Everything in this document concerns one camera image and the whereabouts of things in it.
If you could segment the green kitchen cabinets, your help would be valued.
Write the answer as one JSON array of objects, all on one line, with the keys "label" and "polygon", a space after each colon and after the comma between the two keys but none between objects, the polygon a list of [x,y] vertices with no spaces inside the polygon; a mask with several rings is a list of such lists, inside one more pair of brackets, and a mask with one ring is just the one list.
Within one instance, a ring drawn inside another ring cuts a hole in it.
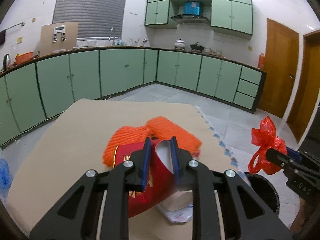
[{"label": "green kitchen cabinets", "polygon": [[80,99],[161,83],[255,112],[266,73],[200,53],[155,48],[84,49],[46,56],[1,74],[1,145]]},{"label": "green kitchen cabinets", "polygon": [[210,20],[213,31],[251,39],[253,35],[252,0],[147,0],[145,26],[175,29],[172,16],[192,14]]}]

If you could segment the orange plastic basin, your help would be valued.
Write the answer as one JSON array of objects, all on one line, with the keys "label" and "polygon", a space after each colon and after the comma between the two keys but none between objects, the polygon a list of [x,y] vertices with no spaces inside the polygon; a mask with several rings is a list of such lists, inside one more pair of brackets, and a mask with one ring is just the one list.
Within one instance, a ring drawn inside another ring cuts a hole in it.
[{"label": "orange plastic basin", "polygon": [[23,64],[33,59],[33,52],[28,52],[24,54],[17,54],[15,57],[16,64]]}]

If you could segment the orange foam fruit net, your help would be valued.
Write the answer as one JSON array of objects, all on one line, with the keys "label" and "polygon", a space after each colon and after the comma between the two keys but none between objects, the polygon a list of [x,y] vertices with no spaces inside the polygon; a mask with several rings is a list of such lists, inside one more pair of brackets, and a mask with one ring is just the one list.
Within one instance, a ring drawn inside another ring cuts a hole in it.
[{"label": "orange foam fruit net", "polygon": [[176,137],[179,148],[188,150],[193,158],[200,156],[202,142],[171,120],[158,116],[147,121],[146,125],[157,139],[169,140]]}]

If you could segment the red paper cup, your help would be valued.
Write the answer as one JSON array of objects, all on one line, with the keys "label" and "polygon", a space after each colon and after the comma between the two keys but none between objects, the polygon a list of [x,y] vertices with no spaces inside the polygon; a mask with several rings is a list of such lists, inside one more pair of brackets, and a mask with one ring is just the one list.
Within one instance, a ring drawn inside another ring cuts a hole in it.
[{"label": "red paper cup", "polygon": [[128,217],[154,207],[175,192],[170,140],[152,140],[145,190],[128,192]]}]

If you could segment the dark hanging towel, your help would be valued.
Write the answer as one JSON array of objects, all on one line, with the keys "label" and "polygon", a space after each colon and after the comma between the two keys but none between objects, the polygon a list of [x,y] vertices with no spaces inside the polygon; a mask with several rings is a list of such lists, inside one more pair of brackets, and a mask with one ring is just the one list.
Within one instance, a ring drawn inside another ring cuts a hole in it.
[{"label": "dark hanging towel", "polygon": [[5,42],[6,30],[0,32],[0,46],[2,46]]}]

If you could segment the steel electric kettle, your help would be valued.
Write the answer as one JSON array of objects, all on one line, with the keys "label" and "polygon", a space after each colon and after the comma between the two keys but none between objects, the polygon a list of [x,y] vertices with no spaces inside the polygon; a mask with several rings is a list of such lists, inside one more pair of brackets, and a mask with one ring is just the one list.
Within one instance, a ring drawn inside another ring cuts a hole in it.
[{"label": "steel electric kettle", "polygon": [[3,71],[6,71],[11,65],[11,57],[9,54],[5,54],[3,57]]}]

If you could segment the green lower kitchen cabinets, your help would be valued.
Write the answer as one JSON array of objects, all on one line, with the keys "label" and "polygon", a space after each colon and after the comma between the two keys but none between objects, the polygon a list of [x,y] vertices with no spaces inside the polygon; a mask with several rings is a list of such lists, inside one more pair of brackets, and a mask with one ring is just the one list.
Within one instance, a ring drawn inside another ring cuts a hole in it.
[{"label": "green lower kitchen cabinets", "polygon": [[255,112],[266,73],[200,53],[155,48],[84,49],[46,56],[1,74],[1,145],[80,99],[161,83]]}]

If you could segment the grey window blind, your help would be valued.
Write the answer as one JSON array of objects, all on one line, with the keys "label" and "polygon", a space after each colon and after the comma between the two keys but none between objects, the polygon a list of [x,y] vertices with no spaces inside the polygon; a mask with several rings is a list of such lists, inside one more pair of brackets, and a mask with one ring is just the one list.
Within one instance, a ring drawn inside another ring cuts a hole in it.
[{"label": "grey window blind", "polygon": [[121,38],[126,0],[56,0],[53,23],[78,22],[78,38]]}]

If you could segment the black range hood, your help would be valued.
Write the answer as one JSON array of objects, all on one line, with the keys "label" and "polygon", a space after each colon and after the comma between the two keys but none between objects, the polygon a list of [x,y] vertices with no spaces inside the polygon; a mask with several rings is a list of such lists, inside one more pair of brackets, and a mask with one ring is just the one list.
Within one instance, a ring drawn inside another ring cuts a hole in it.
[{"label": "black range hood", "polygon": [[177,24],[204,24],[210,25],[210,20],[201,15],[183,14],[172,16],[171,19]]}]

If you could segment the blue plastic bag on floor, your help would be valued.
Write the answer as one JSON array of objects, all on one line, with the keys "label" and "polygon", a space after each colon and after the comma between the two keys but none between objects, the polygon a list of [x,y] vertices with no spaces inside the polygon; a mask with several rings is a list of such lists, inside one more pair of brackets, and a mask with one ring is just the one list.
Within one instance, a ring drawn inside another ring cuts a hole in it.
[{"label": "blue plastic bag on floor", "polygon": [[12,185],[13,177],[10,174],[9,165],[5,159],[0,159],[0,191],[1,193],[9,191]]}]

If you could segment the green upper kitchen cabinets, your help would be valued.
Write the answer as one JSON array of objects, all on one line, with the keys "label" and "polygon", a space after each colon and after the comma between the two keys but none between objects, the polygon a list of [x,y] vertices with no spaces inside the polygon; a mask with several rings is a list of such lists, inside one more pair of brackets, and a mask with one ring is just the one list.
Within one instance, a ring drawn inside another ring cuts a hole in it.
[{"label": "green upper kitchen cabinets", "polygon": [[251,39],[253,35],[252,0],[147,0],[145,26],[175,29],[172,16],[192,14],[210,20],[213,31]]}]

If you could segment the wooden cutting board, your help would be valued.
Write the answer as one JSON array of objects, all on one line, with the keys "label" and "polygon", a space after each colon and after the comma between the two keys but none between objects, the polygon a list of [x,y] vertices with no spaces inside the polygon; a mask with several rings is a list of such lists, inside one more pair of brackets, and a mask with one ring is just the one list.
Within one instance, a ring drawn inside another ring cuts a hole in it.
[{"label": "wooden cutting board", "polygon": [[[61,41],[60,34],[58,41],[53,43],[53,28],[64,24],[66,26],[66,40]],[[50,25],[44,25],[41,28],[40,37],[40,56],[46,56],[57,51],[71,50],[76,47],[78,36],[78,22],[63,22]]]}]

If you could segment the black lined trash bin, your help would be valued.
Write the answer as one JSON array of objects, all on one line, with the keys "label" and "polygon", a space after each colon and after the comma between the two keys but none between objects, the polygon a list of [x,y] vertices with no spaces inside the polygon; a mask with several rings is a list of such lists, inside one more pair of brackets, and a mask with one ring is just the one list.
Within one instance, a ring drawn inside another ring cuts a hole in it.
[{"label": "black lined trash bin", "polygon": [[[278,217],[280,213],[280,202],[274,186],[261,175],[251,174],[249,172],[245,172],[245,175],[249,180],[253,191],[255,191]],[[242,188],[239,188],[239,195],[247,219],[253,219],[264,214],[263,209]]]}]

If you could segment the white paper wrapper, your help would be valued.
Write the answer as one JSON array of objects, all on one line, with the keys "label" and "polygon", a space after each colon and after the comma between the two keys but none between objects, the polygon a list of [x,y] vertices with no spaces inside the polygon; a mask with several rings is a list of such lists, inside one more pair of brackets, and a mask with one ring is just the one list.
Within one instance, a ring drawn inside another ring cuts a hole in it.
[{"label": "white paper wrapper", "polygon": [[193,193],[177,191],[157,204],[157,209],[171,223],[186,223],[193,219]]}]

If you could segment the red plastic bag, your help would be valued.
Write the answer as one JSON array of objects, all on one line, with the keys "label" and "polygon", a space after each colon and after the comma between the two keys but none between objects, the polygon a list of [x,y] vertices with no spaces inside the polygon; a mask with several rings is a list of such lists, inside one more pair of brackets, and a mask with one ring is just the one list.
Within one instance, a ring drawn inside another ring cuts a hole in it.
[{"label": "red plastic bag", "polygon": [[280,167],[266,158],[267,150],[273,148],[276,151],[287,155],[285,141],[277,136],[274,122],[269,116],[261,120],[259,128],[251,129],[251,143],[259,149],[253,154],[247,167],[251,174],[257,174],[263,170],[268,175],[273,175],[280,171]]}]

